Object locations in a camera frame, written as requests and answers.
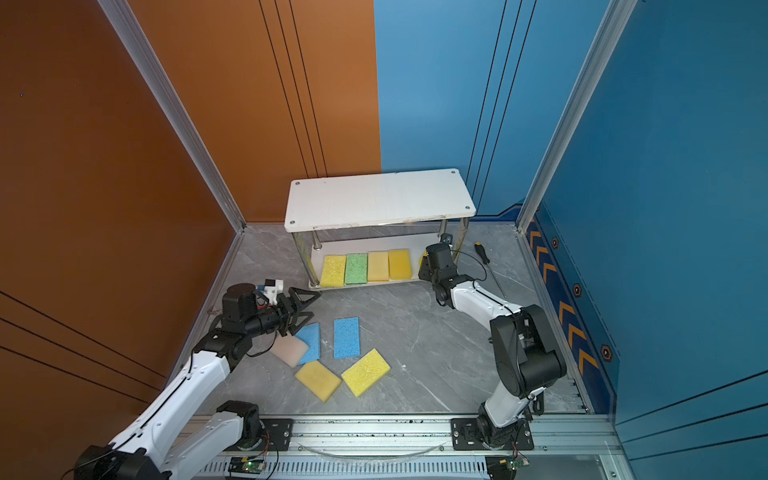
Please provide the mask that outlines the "yellow green textured sponge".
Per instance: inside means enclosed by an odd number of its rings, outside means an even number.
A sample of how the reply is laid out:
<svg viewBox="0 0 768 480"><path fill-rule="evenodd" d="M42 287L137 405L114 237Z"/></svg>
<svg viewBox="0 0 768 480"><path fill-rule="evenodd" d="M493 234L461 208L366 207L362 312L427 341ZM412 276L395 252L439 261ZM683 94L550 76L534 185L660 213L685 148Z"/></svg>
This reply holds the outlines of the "yellow green textured sponge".
<svg viewBox="0 0 768 480"><path fill-rule="evenodd" d="M346 285L345 255L326 255L323 259L320 286L322 288L341 288Z"/></svg>

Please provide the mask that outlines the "yellow foam sponge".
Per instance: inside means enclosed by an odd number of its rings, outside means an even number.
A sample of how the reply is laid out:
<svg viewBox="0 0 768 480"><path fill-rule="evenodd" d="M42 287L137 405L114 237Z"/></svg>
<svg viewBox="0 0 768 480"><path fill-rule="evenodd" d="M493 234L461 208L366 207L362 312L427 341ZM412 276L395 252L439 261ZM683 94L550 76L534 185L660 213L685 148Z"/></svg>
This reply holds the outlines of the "yellow foam sponge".
<svg viewBox="0 0 768 480"><path fill-rule="evenodd" d="M388 252L388 268L390 280L410 280L413 277L410 250L390 250Z"/></svg>

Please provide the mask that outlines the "pale yellow orange sponge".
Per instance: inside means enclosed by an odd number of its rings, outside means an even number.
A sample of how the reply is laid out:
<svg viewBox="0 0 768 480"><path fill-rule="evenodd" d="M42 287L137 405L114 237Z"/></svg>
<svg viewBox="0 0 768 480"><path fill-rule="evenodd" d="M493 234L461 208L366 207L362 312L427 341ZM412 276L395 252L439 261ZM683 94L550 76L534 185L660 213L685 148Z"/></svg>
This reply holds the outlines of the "pale yellow orange sponge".
<svg viewBox="0 0 768 480"><path fill-rule="evenodd" d="M369 252L367 256L367 264L367 281L369 283L387 282L390 280L388 252Z"/></svg>

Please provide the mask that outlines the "large yellow textured sponge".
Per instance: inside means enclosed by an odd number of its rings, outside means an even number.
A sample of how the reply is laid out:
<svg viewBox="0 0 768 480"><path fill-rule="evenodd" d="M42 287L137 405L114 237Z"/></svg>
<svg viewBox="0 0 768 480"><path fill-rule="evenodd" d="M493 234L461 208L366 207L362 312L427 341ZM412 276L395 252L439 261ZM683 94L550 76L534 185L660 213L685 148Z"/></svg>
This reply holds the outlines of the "large yellow textured sponge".
<svg viewBox="0 0 768 480"><path fill-rule="evenodd" d="M377 349L370 350L342 373L342 379L353 395L359 398L391 370Z"/></svg>

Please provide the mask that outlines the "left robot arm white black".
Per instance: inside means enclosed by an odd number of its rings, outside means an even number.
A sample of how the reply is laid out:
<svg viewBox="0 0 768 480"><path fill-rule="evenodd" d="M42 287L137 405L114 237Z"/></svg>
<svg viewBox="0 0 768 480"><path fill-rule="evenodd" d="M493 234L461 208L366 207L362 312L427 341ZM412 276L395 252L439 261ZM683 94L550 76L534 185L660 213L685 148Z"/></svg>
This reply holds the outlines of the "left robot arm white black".
<svg viewBox="0 0 768 480"><path fill-rule="evenodd" d="M88 447L73 467L76 479L191 479L227 448L242 455L276 451L257 405L223 403L195 434L178 435L209 395L235 370L255 338L299 332L312 319L318 291L276 283L227 288L222 311L157 398L107 445Z"/></svg>

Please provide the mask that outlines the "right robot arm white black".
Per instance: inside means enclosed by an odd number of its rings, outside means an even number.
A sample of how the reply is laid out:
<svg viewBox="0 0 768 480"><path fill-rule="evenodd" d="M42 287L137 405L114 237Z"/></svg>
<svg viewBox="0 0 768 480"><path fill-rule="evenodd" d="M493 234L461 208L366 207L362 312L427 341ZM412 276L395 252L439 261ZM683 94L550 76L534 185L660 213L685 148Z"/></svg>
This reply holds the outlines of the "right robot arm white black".
<svg viewBox="0 0 768 480"><path fill-rule="evenodd" d="M492 294L461 274L454 261L452 236L426 247L418 278L431 284L437 302L462 312L490 332L499 383L479 407L475 441L486 449L509 449L530 433L529 422L545 411L543 393L567 374L546 312L519 306Z"/></svg>

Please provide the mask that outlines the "white two-tier shelf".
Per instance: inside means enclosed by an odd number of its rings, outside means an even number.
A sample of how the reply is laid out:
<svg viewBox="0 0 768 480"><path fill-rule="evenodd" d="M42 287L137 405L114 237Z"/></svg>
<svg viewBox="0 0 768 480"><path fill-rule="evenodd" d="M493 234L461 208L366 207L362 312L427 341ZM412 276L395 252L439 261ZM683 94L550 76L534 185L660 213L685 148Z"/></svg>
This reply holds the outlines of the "white two-tier shelf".
<svg viewBox="0 0 768 480"><path fill-rule="evenodd" d="M293 237L309 278L309 287L321 284L327 256L407 250L411 276L418 279L419 263L427 246L440 240L452 220L459 222L455 249L466 238L469 220L477 213L468 189L456 169L396 172L294 180L290 186L285 230ZM351 240L320 239L321 232L344 229L404 226L436 222L430 233L387 234Z"/></svg>

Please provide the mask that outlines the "light blue sponge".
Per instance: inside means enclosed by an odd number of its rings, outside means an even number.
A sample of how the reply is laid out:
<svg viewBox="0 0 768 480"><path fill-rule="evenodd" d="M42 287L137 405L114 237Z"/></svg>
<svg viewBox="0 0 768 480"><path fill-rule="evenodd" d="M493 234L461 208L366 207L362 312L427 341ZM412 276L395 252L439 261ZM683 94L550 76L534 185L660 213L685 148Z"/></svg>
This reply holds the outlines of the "light blue sponge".
<svg viewBox="0 0 768 480"><path fill-rule="evenodd" d="M295 337L308 346L307 352L299 361L299 365L317 361L320 358L320 325L317 323L304 326Z"/></svg>

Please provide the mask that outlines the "pink beige sponge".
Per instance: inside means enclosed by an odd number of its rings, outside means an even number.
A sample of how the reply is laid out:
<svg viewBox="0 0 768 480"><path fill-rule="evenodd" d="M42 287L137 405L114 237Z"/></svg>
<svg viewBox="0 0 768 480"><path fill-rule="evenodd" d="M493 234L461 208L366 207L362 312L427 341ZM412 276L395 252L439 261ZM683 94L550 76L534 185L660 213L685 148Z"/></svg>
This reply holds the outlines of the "pink beige sponge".
<svg viewBox="0 0 768 480"><path fill-rule="evenodd" d="M309 351L309 345L292 335L278 335L270 353L284 362L288 367L295 368Z"/></svg>

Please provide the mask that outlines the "black yellow screwdriver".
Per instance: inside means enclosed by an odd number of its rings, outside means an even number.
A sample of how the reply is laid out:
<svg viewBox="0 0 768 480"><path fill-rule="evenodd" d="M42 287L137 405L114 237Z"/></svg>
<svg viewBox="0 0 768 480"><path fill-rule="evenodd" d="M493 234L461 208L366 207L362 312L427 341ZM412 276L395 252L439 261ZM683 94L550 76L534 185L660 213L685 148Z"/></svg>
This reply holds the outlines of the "black yellow screwdriver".
<svg viewBox="0 0 768 480"><path fill-rule="evenodd" d="M493 270L492 270L492 268L490 266L490 259L489 259L488 255L487 255L487 252L486 252L486 249L485 249L484 245L482 243L480 243L480 242L476 242L474 244L474 250L475 250L476 254L478 255L478 257L480 258L481 262L483 263L484 267L486 268L486 270L490 274L491 278L493 279L496 287L499 290L500 296L502 298L505 298L506 297L506 293L505 293L501 283L497 279L495 273L493 272Z"/></svg>

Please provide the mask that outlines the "blue textured sponge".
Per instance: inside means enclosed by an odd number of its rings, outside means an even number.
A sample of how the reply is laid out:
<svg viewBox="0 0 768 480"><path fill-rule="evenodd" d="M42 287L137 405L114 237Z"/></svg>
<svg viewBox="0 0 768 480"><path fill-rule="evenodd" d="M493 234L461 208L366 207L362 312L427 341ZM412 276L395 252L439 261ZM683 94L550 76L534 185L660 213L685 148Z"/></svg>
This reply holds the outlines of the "blue textured sponge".
<svg viewBox="0 0 768 480"><path fill-rule="evenodd" d="M334 321L334 358L347 359L360 356L359 318Z"/></svg>

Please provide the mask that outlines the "dark yellow sponge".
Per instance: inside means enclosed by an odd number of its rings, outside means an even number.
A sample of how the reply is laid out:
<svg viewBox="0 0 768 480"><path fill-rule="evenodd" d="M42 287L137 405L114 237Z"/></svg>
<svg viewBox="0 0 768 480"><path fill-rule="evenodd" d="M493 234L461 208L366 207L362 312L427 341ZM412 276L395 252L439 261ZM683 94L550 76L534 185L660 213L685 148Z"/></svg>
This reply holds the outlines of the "dark yellow sponge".
<svg viewBox="0 0 768 480"><path fill-rule="evenodd" d="M319 361L304 364L295 378L325 403L341 385L341 379Z"/></svg>

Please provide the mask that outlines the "green circuit board left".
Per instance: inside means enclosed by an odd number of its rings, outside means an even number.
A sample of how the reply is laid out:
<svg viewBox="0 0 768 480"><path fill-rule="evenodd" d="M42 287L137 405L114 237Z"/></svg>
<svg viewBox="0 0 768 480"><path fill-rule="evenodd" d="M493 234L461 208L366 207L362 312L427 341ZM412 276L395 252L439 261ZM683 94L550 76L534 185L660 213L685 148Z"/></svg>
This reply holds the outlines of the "green circuit board left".
<svg viewBox="0 0 768 480"><path fill-rule="evenodd" d="M257 457L231 457L227 475L233 476L234 474L262 474L266 469L266 462Z"/></svg>

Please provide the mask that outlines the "green circuit board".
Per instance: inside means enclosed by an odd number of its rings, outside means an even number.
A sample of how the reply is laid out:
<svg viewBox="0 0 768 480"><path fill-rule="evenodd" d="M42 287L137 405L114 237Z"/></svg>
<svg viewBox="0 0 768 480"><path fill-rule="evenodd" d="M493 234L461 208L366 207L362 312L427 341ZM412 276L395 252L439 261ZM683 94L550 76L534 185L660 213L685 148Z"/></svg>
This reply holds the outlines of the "green circuit board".
<svg viewBox="0 0 768 480"><path fill-rule="evenodd" d="M528 467L529 465L530 465L530 461L525 456L505 457L498 461L497 470L499 471L500 474L504 474L504 475L510 476L511 478L514 478L517 475L517 472L521 468Z"/></svg>
<svg viewBox="0 0 768 480"><path fill-rule="evenodd" d="M266 462L257 457L231 457L227 475L233 476L234 474L262 474L266 469Z"/></svg>

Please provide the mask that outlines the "green circuit board right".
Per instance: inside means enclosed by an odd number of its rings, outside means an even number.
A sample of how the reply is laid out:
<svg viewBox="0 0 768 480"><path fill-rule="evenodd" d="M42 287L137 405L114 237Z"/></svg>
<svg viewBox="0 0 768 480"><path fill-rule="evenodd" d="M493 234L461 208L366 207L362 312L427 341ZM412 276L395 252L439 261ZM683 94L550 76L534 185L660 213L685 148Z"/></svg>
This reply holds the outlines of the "green circuit board right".
<svg viewBox="0 0 768 480"><path fill-rule="evenodd" d="M505 457L498 461L497 470L499 471L500 474L504 474L504 475L510 476L511 478L514 478L517 475L517 472L521 468L528 467L529 465L530 465L530 461L525 456Z"/></svg>

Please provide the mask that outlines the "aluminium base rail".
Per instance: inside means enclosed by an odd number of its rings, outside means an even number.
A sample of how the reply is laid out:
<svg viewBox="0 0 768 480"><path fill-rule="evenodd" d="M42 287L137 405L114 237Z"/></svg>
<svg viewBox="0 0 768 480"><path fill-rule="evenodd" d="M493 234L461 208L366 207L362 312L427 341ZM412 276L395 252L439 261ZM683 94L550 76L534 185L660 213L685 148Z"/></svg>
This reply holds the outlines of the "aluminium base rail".
<svg viewBox="0 0 768 480"><path fill-rule="evenodd" d="M276 451L222 452L197 479L630 479L629 462L608 418L589 414L534 417L516 448L486 449L476 419L459 414L267 415ZM231 457L266 462L262 474L227 475ZM500 474L505 457L530 465Z"/></svg>

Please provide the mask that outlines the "aluminium corner post right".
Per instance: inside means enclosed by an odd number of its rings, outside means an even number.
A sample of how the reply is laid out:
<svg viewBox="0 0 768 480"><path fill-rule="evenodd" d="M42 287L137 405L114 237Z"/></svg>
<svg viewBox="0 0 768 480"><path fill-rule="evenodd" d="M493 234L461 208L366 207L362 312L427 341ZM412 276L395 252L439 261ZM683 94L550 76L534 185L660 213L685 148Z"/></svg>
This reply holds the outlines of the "aluminium corner post right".
<svg viewBox="0 0 768 480"><path fill-rule="evenodd" d="M637 3L609 2L516 220L520 234L527 232Z"/></svg>

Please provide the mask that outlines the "aluminium corner post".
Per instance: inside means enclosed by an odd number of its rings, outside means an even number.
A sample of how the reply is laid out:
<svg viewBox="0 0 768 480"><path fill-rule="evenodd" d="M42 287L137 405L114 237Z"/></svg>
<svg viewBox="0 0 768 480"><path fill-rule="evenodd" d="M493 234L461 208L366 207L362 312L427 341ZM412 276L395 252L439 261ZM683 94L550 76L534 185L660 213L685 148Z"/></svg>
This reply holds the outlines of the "aluminium corner post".
<svg viewBox="0 0 768 480"><path fill-rule="evenodd" d="M98 4L222 213L233 230L241 233L247 226L245 217L130 4L124 0L99 0Z"/></svg>
<svg viewBox="0 0 768 480"><path fill-rule="evenodd" d="M520 234L527 232L637 3L609 2L516 220Z"/></svg>

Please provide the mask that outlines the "aluminium corner post left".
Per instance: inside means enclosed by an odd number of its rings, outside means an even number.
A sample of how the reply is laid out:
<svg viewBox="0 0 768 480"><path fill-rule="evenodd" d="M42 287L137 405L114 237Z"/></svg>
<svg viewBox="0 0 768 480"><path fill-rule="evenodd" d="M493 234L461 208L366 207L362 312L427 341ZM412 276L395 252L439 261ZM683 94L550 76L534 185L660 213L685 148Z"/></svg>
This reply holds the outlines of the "aluminium corner post left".
<svg viewBox="0 0 768 480"><path fill-rule="evenodd" d="M99 0L98 4L222 213L233 230L241 233L247 226L245 217L130 4L124 0Z"/></svg>

